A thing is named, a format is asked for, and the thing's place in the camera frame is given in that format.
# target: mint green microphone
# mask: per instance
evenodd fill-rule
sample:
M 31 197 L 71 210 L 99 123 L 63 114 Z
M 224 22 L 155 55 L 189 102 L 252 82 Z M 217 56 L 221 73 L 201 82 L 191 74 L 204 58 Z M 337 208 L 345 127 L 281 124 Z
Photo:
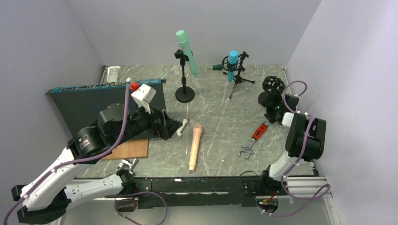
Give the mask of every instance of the mint green microphone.
M 181 50 L 189 58 L 188 61 L 189 69 L 191 69 L 193 76 L 195 78 L 198 78 L 198 68 L 196 67 L 195 59 L 193 58 L 192 50 L 189 47 L 189 41 L 185 31 L 183 30 L 177 31 L 176 36 L 177 36 L 177 42 L 179 43 Z

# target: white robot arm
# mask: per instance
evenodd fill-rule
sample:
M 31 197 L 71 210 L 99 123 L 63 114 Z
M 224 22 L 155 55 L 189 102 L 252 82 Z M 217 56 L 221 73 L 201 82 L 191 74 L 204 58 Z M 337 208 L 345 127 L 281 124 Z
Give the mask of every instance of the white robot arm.
M 284 174 L 289 172 L 287 170 L 292 164 L 298 165 L 305 161 L 310 162 L 322 156 L 326 132 L 326 121 L 318 118 L 314 119 L 313 123 L 310 125 L 305 151 L 297 162 L 301 153 L 301 148 L 303 147 L 304 135 L 309 121 L 305 115 L 300 113 L 293 114 L 288 112 L 285 115 L 287 115 L 287 119 L 284 119 L 282 123 L 284 126 L 290 127 L 286 138 L 286 151 L 278 161 L 269 165 L 261 175 L 267 186 L 278 191 L 282 189 L 281 178 Z
M 85 184 L 68 185 L 101 157 L 111 154 L 110 148 L 115 147 L 113 145 L 121 144 L 147 130 L 167 140 L 181 126 L 181 122 L 170 119 L 164 110 L 149 106 L 156 93 L 154 89 L 146 84 L 141 87 L 133 84 L 132 87 L 134 92 L 131 96 L 138 104 L 133 115 L 125 113 L 128 111 L 125 108 L 127 105 L 115 103 L 108 106 L 99 113 L 98 119 L 91 126 L 81 129 L 68 142 L 60 156 L 38 178 L 27 185 L 13 187 L 13 199 L 23 205 L 17 212 L 20 223 L 47 224 L 61 217 L 66 210 L 86 201 L 134 192 L 133 165 L 123 169 L 123 162 L 116 174 Z M 126 126 L 122 133 L 123 120 Z M 77 159 L 80 163 L 61 166 Z

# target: floor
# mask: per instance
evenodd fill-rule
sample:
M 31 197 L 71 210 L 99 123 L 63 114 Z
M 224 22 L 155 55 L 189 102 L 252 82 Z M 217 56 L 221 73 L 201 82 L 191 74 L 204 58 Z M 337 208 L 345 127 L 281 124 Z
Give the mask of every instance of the floor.
M 150 140 L 148 158 L 141 158 L 134 171 L 138 177 L 181 176 L 237 176 L 243 171 L 261 173 L 284 152 L 288 129 L 277 123 L 271 124 L 265 134 L 253 145 L 254 154 L 248 159 L 237 156 L 237 147 L 246 145 L 257 127 L 264 121 L 265 108 L 257 103 L 263 92 L 262 81 L 274 75 L 286 82 L 281 66 L 246 65 L 243 78 L 255 83 L 238 84 L 229 99 L 234 83 L 228 83 L 222 71 L 199 65 L 199 77 L 195 79 L 186 69 L 187 86 L 195 91 L 189 103 L 180 103 L 175 91 L 181 86 L 179 65 L 126 65 L 121 66 L 119 81 L 163 78 L 164 95 L 168 115 L 189 123 L 180 138 L 174 134 L 169 140 Z M 192 143 L 192 128 L 203 125 L 195 171 L 188 170 Z M 84 171 L 81 178 L 102 178 L 115 173 L 120 160 L 101 160 Z M 301 164 L 291 174 L 312 175 L 310 163 Z

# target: blue microphone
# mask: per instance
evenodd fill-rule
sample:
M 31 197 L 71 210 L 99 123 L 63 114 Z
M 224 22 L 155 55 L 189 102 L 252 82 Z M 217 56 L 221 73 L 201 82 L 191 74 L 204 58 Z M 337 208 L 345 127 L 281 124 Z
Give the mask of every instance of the blue microphone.
M 231 69 L 236 68 L 237 64 L 237 51 L 233 50 L 230 52 L 230 55 L 228 56 L 228 64 L 230 65 Z M 231 82 L 234 79 L 234 73 L 235 72 L 230 72 L 228 71 L 228 82 Z

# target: cable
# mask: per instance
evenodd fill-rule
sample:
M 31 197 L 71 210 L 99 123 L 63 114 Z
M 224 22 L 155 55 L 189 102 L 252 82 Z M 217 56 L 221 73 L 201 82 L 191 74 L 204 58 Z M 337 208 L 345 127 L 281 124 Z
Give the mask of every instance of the cable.
M 241 174 L 239 175 L 239 178 L 240 178 L 243 174 L 248 173 L 248 172 L 254 173 L 256 176 L 259 177 L 259 175 L 257 175 L 255 172 L 253 172 L 253 171 L 251 171 L 251 170 L 248 170 L 248 171 L 245 171 L 245 172 L 241 173 Z
M 293 82 L 289 83 L 289 85 L 286 86 L 285 90 L 284 90 L 283 93 L 282 93 L 282 100 L 283 100 L 283 103 L 285 104 L 285 106 L 287 107 L 287 109 L 289 109 L 289 111 L 292 112 L 292 113 L 295 113 L 295 111 L 293 111 L 293 110 L 289 107 L 289 105 L 287 104 L 287 102 L 286 102 L 286 91 L 287 91 L 287 89 L 288 89 L 292 84 L 294 84 L 294 83 L 302 83 L 302 84 L 304 84 L 304 86 L 305 86 L 304 91 L 302 91 L 298 96 L 301 96 L 301 95 L 304 94 L 304 92 L 307 90 L 307 84 L 306 84 L 304 81 L 293 81 Z M 325 195 L 330 191 L 330 184 L 325 184 L 325 185 L 321 186 L 321 187 L 318 189 L 318 191 L 316 191 L 315 194 L 314 194 L 312 197 L 310 197 L 310 198 L 302 198 L 302 197 L 294 196 L 292 193 L 290 193 L 290 192 L 288 191 L 288 189 L 285 187 L 284 183 L 283 183 L 283 177 L 287 177 L 287 174 L 294 168 L 294 166 L 298 165 L 298 162 L 301 160 L 301 158 L 302 158 L 303 155 L 304 155 L 304 151 L 305 151 L 305 149 L 306 149 L 306 144 L 307 144 L 307 139 L 308 139 L 308 136 L 309 136 L 309 131 L 310 131 L 311 125 L 312 125 L 312 123 L 313 123 L 313 121 L 314 121 L 314 117 L 313 117 L 312 115 L 308 114 L 307 116 L 310 117 L 310 121 L 309 121 L 309 123 L 308 123 L 308 125 L 307 125 L 306 132 L 305 132 L 305 134 L 304 134 L 304 140 L 303 140 L 303 146 L 301 147 L 301 152 L 300 152 L 299 156 L 297 157 L 297 159 L 294 161 L 294 163 L 293 163 L 293 164 L 283 173 L 283 175 L 281 176 L 281 185 L 282 185 L 283 190 L 284 190 L 290 197 L 295 198 L 295 199 L 298 199 L 298 200 L 308 200 L 308 202 L 305 203 L 303 206 L 301 206 L 298 210 L 296 210 L 296 211 L 294 211 L 294 212 L 292 212 L 292 213 L 282 214 L 282 215 L 274 215 L 274 214 L 272 214 L 272 213 L 268 213 L 268 212 L 266 212 L 265 210 L 261 210 L 261 208 L 257 205 L 257 208 L 259 208 L 259 209 L 261 210 L 261 213 L 266 213 L 266 214 L 268 214 L 268 215 L 270 215 L 270 216 L 274 216 L 274 217 L 289 217 L 289 216 L 293 216 L 293 215 L 296 215 L 297 213 L 301 212 L 301 211 L 302 211 L 305 207 L 307 207 L 313 200 L 322 198 L 323 196 L 325 196 Z M 320 191 L 323 190 L 324 188 L 327 188 L 326 191 L 323 192 L 322 194 L 318 195 L 318 194 L 320 193 Z
M 104 151 L 103 153 L 93 156 L 93 157 L 88 157 L 88 158 L 82 158 L 82 159 L 76 159 L 76 160 L 71 160 L 65 163 L 61 163 L 57 166 L 54 167 L 53 170 L 49 170 L 47 173 L 45 173 L 35 184 L 33 184 L 33 186 L 25 193 L 24 196 L 22 196 L 11 208 L 10 210 L 6 213 L 4 219 L 3 219 L 3 225 L 7 225 L 7 221 L 8 218 L 10 217 L 11 213 L 18 207 L 18 205 L 20 203 L 22 203 L 26 198 L 29 197 L 29 195 L 50 175 L 53 173 L 53 171 L 57 171 L 59 168 L 69 165 L 69 164 L 78 164 L 78 163 L 84 163 L 84 162 L 88 162 L 88 161 L 92 161 L 92 160 L 96 160 L 99 158 L 102 158 L 106 155 L 108 155 L 110 152 L 113 151 L 113 149 L 115 149 L 120 141 L 123 138 L 123 134 L 124 131 L 126 129 L 126 124 L 127 124 L 127 114 L 128 114 L 128 110 L 129 110 L 129 92 L 130 92 L 130 86 L 131 84 L 127 84 L 126 85 L 126 92 L 125 92 L 125 97 L 124 97 L 124 114 L 123 114 L 123 123 L 122 123 L 122 129 L 120 130 L 120 134 L 117 137 L 116 142 L 106 151 Z
M 137 192 L 137 193 L 129 194 L 129 195 L 117 195 L 117 197 L 132 197 L 132 196 L 141 195 L 141 194 L 152 194 L 152 195 L 155 195 L 155 196 L 157 196 L 158 198 L 160 198 L 160 200 L 163 202 L 164 207 L 165 207 L 165 209 L 166 209 L 166 212 L 165 212 L 165 214 L 164 214 L 164 217 L 163 217 L 162 221 L 160 221 L 160 223 L 158 223 L 157 225 L 163 224 L 164 221 L 166 220 L 168 209 L 167 209 L 166 201 L 165 201 L 159 194 L 157 194 L 157 193 L 155 193 L 155 192 L 151 192 L 151 191 L 143 191 L 143 192 Z M 128 198 L 126 198 L 126 199 L 122 199 L 122 200 L 118 201 L 118 202 L 115 204 L 115 212 L 117 213 L 117 215 L 119 215 L 119 216 L 125 218 L 126 220 L 128 220 L 128 221 L 130 221 L 130 222 L 132 222 L 132 223 L 135 223 L 135 224 L 137 224 L 137 225 L 142 225 L 142 224 L 140 224 L 140 223 L 138 223 L 138 222 L 132 220 L 130 217 L 127 217 L 127 216 L 123 215 L 122 213 L 120 213 L 120 212 L 117 210 L 117 206 L 119 205 L 119 203 L 120 203 L 120 202 L 125 202 L 125 201 L 134 201 L 134 200 L 133 200 L 133 199 L 128 199 Z
M 263 202 L 271 201 L 275 197 L 275 195 L 276 195 L 276 191 L 274 191 L 274 193 L 272 194 L 271 197 L 264 199 Z

